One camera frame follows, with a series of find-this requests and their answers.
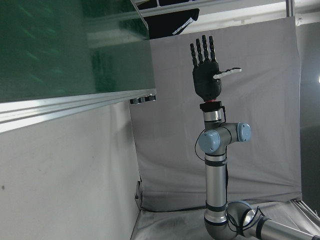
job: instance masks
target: gray backdrop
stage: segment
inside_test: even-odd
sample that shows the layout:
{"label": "gray backdrop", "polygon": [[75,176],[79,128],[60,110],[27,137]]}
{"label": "gray backdrop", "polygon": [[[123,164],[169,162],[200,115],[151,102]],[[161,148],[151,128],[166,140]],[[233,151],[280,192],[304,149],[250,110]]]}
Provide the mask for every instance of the gray backdrop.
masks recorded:
{"label": "gray backdrop", "polygon": [[157,100],[131,105],[142,207],[152,211],[205,204],[205,165],[194,153],[204,129],[192,77],[190,43],[214,38],[222,78],[218,100],[228,122],[250,124],[252,139],[228,147],[228,200],[301,198],[300,59],[294,18],[151,41]]}

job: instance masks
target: white wall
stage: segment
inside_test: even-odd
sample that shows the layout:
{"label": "white wall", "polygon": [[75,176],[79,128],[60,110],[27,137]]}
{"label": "white wall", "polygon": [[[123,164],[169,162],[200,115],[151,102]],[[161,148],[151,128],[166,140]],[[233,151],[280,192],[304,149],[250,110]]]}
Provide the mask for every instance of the white wall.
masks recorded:
{"label": "white wall", "polygon": [[138,179],[128,102],[0,134],[0,239],[129,239]]}

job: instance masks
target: aluminum frame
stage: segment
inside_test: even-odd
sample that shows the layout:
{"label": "aluminum frame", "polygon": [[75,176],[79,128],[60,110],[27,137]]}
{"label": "aluminum frame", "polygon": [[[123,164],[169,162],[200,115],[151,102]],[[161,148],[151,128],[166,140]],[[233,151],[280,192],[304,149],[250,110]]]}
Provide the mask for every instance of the aluminum frame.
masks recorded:
{"label": "aluminum frame", "polygon": [[151,88],[0,103],[0,133],[155,94]]}

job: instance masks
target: gray fabric floor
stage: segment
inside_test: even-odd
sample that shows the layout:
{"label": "gray fabric floor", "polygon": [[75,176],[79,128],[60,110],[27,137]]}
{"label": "gray fabric floor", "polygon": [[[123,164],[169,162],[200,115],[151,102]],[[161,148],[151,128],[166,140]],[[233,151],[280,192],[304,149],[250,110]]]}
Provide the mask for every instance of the gray fabric floor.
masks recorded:
{"label": "gray fabric floor", "polygon": [[[320,235],[320,218],[311,212],[303,202],[267,202],[252,204],[260,206],[263,213],[275,222],[301,230],[312,235]],[[141,211],[131,240],[212,240],[204,222],[204,209],[149,212]],[[237,236],[235,240],[250,239]]]}

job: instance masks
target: metal pole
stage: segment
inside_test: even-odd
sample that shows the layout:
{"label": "metal pole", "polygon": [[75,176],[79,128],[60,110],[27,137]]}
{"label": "metal pole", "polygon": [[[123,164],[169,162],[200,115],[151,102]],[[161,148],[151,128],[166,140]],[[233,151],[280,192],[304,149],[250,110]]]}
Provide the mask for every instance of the metal pole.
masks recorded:
{"label": "metal pole", "polygon": [[285,0],[286,16],[292,17],[295,15],[295,0]]}

